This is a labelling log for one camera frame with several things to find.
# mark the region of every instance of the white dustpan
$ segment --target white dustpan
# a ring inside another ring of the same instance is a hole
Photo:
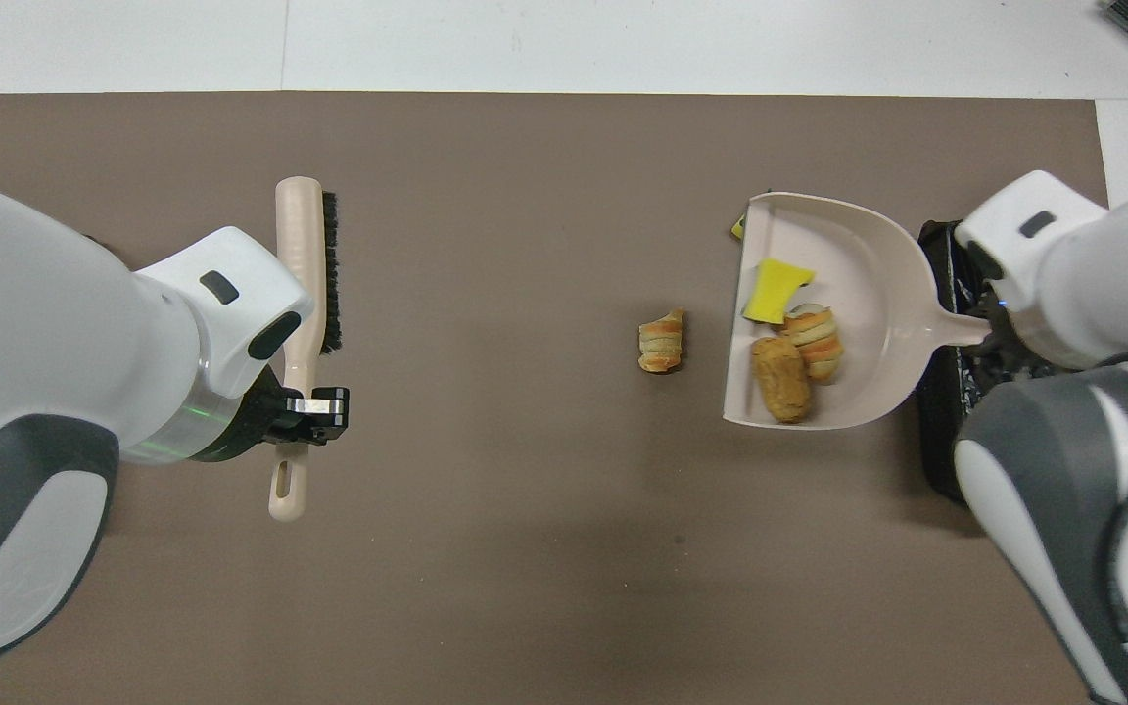
[[[791,306],[814,300],[830,307],[846,349],[832,384],[813,385],[812,412],[797,424],[774,420],[751,376],[751,343],[774,335],[769,325],[742,317],[766,257],[816,271]],[[893,220],[831,197],[765,193],[747,206],[724,417],[790,430],[864,424],[911,394],[936,347],[975,345],[989,331],[981,318],[938,306],[931,265]]]

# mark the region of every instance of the brush handle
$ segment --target brush handle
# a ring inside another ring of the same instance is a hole
[[[291,177],[277,184],[277,259],[300,281],[316,311],[306,318],[282,345],[285,373],[282,384],[309,397],[316,387],[316,364],[325,337],[325,214],[321,184],[308,177]],[[281,522],[303,514],[308,497],[308,448],[306,442],[276,447],[268,492],[268,513]]]

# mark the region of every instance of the white table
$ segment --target white table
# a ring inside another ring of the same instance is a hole
[[[0,92],[1081,98],[1128,200],[1128,36],[1093,0],[1,3]]]

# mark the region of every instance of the pastry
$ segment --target pastry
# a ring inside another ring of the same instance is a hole
[[[812,390],[797,347],[786,337],[761,337],[751,344],[751,370],[774,418],[797,424],[812,407]]]
[[[832,378],[843,356],[843,343],[831,309],[820,303],[802,303],[790,309],[786,320],[775,328],[795,344],[810,380],[823,384]]]
[[[673,308],[668,316],[638,326],[638,367],[649,373],[667,373],[681,362],[684,308]]]

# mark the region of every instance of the brush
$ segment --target brush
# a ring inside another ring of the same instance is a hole
[[[337,197],[317,179],[291,177],[277,184],[277,259],[299,279],[316,311],[282,344],[282,385],[310,397],[318,356],[342,346],[337,308]],[[306,442],[282,442],[268,492],[268,513],[280,522],[303,514],[308,504]]]

